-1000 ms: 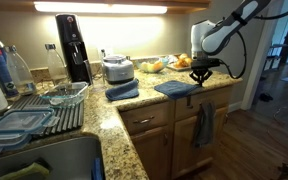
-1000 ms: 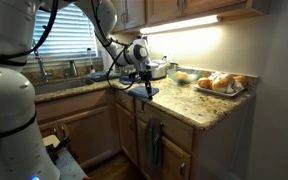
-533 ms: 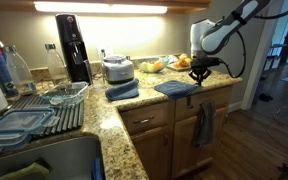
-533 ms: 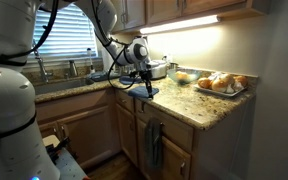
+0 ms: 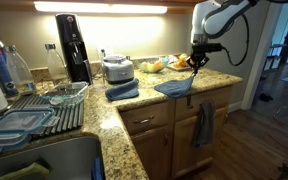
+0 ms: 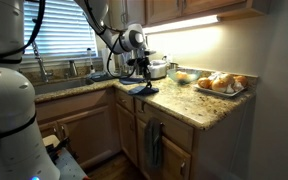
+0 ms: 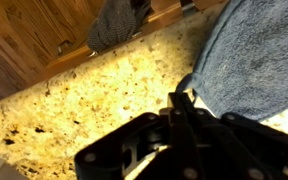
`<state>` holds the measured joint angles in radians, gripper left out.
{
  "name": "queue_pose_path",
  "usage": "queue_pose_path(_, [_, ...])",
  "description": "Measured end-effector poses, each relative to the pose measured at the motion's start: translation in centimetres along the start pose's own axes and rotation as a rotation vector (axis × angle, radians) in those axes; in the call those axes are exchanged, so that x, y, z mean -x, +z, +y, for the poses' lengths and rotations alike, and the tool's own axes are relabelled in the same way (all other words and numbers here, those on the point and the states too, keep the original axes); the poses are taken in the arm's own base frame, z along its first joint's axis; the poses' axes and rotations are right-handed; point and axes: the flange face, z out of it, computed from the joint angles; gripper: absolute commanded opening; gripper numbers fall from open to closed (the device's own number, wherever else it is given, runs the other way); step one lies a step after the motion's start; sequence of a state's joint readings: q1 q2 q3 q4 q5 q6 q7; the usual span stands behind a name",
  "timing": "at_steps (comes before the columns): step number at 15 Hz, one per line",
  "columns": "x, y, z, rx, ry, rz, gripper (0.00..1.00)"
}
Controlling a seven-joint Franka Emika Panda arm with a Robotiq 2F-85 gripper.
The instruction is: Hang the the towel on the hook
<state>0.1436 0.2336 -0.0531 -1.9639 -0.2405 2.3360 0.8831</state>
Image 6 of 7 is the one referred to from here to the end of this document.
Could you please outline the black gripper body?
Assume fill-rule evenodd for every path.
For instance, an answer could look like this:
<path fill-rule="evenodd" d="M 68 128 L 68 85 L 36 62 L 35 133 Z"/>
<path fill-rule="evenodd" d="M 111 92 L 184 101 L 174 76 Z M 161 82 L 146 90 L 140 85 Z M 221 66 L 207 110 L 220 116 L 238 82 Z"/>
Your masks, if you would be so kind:
<path fill-rule="evenodd" d="M 144 50 L 144 55 L 141 57 L 131 58 L 127 61 L 128 66 L 137 66 L 141 71 L 144 71 L 150 64 L 149 56 L 155 54 L 154 50 Z"/>

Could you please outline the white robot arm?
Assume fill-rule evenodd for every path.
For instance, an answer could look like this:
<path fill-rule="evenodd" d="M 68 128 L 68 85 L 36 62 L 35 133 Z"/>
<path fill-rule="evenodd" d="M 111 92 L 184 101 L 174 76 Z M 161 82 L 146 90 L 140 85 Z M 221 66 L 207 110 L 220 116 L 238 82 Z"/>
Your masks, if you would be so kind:
<path fill-rule="evenodd" d="M 0 0 L 0 180 L 59 180 L 36 120 L 35 89 L 20 72 L 24 0 Z"/>

